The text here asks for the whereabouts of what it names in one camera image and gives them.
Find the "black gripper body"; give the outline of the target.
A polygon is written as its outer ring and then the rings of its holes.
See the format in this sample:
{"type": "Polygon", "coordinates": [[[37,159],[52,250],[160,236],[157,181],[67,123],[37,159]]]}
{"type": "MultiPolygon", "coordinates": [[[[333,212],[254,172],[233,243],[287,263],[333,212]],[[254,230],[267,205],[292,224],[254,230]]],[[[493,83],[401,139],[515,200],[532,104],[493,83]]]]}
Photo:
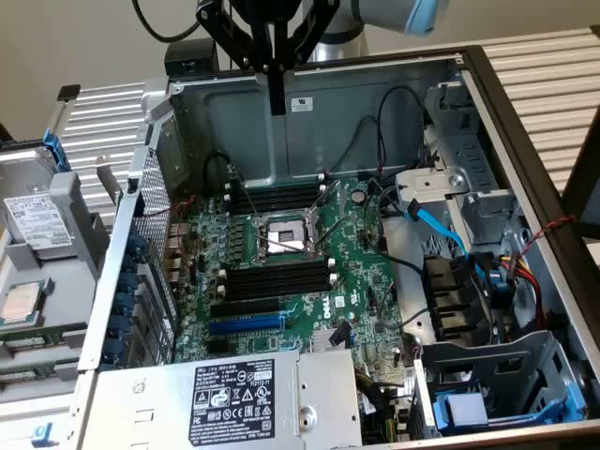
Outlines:
{"type": "Polygon", "coordinates": [[[300,4],[300,0],[232,0],[233,8],[248,24],[287,23],[300,4]]]}

